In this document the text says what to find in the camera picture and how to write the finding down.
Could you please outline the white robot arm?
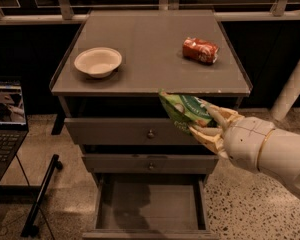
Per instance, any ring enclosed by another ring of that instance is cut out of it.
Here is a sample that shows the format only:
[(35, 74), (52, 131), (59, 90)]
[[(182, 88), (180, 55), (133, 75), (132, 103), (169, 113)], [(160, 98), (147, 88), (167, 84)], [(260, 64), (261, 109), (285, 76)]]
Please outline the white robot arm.
[(238, 168), (277, 180), (300, 200), (299, 134), (208, 102), (204, 107), (217, 126), (191, 123), (189, 130), (197, 141)]

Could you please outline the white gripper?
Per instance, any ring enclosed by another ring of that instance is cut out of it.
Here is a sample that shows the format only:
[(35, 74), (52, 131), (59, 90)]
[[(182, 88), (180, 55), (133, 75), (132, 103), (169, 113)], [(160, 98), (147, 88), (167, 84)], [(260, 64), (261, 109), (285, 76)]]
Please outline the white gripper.
[(235, 110), (211, 103), (206, 103), (205, 108), (217, 126), (190, 124), (189, 130), (194, 138), (217, 156), (229, 157), (234, 166), (257, 173), (262, 145), (276, 129), (275, 125), (256, 117), (244, 117)]

